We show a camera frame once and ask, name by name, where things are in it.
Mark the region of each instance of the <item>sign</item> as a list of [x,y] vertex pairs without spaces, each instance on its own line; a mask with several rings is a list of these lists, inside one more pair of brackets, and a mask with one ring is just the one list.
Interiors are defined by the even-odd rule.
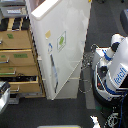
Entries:
[[66,45],[66,31],[57,39],[57,49],[61,51]]

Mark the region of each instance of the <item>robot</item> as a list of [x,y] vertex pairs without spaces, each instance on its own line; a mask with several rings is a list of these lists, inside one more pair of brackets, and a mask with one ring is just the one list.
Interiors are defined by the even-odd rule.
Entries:
[[[128,10],[120,15],[121,24],[128,34]],[[96,48],[93,62],[93,91],[105,105],[115,106],[128,90],[128,37],[115,34],[111,47]]]

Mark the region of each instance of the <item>open drawer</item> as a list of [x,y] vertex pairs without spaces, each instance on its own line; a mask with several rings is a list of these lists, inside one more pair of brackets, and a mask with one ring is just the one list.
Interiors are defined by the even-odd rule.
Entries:
[[1,66],[35,65],[32,50],[0,50]]
[[10,92],[13,93],[32,93],[32,92],[40,92],[39,80],[36,77],[34,81],[26,81],[26,82],[9,82],[11,89]]
[[0,32],[0,49],[31,48],[28,31]]
[[0,67],[0,77],[37,76],[36,65],[22,67]]

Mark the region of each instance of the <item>black object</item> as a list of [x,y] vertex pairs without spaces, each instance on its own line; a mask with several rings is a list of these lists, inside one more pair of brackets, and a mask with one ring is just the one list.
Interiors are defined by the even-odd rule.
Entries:
[[116,43],[112,44],[111,49],[112,49],[113,52],[116,52],[119,44],[120,44],[119,42],[116,42]]
[[15,18],[12,26],[12,30],[19,30],[21,18]]
[[0,24],[0,31],[6,31],[8,28],[8,21],[9,18],[5,18],[1,20],[1,24]]
[[29,17],[24,17],[21,30],[28,30],[29,29],[29,23],[30,23]]
[[128,9],[121,11],[120,21],[125,33],[128,34]]

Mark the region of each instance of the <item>blue label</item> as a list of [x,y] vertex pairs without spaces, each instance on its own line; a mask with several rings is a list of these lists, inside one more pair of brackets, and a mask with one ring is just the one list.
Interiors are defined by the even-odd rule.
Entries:
[[124,68],[120,68],[119,73],[116,75],[117,77],[114,78],[114,81],[117,83],[117,85],[119,85],[122,82],[126,75],[126,72],[127,71]]

